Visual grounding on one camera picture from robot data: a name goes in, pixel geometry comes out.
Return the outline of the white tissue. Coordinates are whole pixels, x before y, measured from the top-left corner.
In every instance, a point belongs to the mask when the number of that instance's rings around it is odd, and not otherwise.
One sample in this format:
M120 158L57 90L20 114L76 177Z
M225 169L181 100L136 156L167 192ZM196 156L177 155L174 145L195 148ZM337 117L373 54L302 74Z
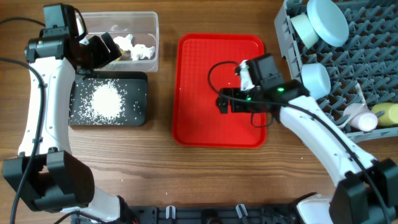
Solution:
M133 35L128 34L125 37L117 36L113 39L114 43L119 46L122 51L128 51L133 48L132 45Z

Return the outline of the white napkin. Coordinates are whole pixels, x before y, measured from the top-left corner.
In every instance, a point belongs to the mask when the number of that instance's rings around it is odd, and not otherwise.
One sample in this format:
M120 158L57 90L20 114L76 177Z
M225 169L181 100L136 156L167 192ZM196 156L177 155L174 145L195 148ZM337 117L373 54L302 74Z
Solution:
M155 53L155 47L146 47L144 44L136 44L130 49L132 60L151 59Z

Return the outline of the light blue bowl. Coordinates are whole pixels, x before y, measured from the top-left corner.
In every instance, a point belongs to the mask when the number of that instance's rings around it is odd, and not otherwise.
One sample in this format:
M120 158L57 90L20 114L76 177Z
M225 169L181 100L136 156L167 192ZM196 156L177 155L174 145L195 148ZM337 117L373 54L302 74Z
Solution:
M320 63L305 64L301 72L302 83L310 96L319 100L331 91L331 81L324 65Z

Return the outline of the mint green bowl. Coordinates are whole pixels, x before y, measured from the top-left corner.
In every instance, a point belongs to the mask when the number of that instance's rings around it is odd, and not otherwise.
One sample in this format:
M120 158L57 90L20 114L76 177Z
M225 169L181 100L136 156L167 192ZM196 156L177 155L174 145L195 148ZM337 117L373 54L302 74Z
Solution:
M310 49L318 42L319 36L306 14L297 15L291 18L290 21L307 49Z

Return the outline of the white plastic spoon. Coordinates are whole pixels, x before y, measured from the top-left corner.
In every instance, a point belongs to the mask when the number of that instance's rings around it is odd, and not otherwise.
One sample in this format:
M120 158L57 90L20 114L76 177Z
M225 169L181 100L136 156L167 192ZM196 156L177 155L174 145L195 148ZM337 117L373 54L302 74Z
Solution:
M359 83L357 83L357 84L355 84L354 87L355 87L355 90L356 90L356 92L357 92L357 94L358 94L358 96L360 98L360 102L362 104L364 104L365 106L367 106L366 99L365 99L363 91L361 89L361 85Z

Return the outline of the light blue plate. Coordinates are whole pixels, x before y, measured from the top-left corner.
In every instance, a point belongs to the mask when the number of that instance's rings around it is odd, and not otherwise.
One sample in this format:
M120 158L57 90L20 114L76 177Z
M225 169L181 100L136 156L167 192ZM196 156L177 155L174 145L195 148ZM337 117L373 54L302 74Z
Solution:
M348 40L348 23L333 1L309 0L307 16L315 32L329 45L341 47Z

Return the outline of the white plastic cup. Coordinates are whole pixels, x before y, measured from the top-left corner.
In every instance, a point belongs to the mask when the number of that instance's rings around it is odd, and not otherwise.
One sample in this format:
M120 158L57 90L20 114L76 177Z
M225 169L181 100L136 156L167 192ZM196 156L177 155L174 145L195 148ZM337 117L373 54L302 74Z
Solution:
M348 115L348 124L360 131L368 132L377 127L378 118L365 104L353 103L345 108L343 116Z

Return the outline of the yellow plastic cup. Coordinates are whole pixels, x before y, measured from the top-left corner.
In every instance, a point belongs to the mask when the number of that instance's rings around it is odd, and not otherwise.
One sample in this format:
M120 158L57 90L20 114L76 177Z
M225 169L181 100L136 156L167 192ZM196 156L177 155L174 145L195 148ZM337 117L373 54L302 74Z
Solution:
M393 126L397 124L397 103L379 103L373 106L372 113L378 118L378 125Z

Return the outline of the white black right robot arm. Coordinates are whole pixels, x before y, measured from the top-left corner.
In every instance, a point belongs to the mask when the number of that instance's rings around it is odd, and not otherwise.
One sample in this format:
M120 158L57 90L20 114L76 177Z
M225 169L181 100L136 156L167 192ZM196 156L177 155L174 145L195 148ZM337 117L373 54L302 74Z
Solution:
M350 140L298 80L285 82L270 54L235 63L238 88L215 90L222 114L270 113L324 166L336 190L311 195L295 212L301 223L391 223L397 219L397 164L378 161Z

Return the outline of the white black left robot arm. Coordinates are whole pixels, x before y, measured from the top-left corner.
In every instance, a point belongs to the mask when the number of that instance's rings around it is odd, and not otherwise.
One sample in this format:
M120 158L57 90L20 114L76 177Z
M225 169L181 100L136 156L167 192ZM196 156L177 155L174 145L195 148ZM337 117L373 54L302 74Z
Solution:
M34 212L131 223L134 215L125 201L96 187L91 169L72 155L68 138L76 73L102 68L121 52L109 34L84 44L87 28L80 11L71 5L46 5L44 17L22 63L31 80L25 134L17 157L3 162L2 176L15 190L14 203L24 202Z

